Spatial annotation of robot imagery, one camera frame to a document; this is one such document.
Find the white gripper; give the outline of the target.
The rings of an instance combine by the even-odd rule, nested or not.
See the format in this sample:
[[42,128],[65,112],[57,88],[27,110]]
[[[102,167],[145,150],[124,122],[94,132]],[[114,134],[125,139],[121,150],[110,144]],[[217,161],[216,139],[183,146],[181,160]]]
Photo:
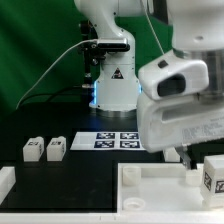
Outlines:
[[153,101],[142,93],[137,125],[141,144],[148,152],[175,147],[190,170],[186,146],[224,138],[224,102],[206,104],[193,95]]

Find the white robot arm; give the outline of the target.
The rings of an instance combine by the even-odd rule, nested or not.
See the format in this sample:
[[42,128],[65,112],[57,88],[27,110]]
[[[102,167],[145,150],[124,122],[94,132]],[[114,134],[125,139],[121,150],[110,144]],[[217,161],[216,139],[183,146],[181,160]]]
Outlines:
[[[188,168],[188,146],[224,138],[224,0],[74,0],[97,37],[100,61],[91,106],[135,113],[150,153],[174,148]],[[173,28],[172,48],[135,66],[135,39],[118,17],[151,15]]]

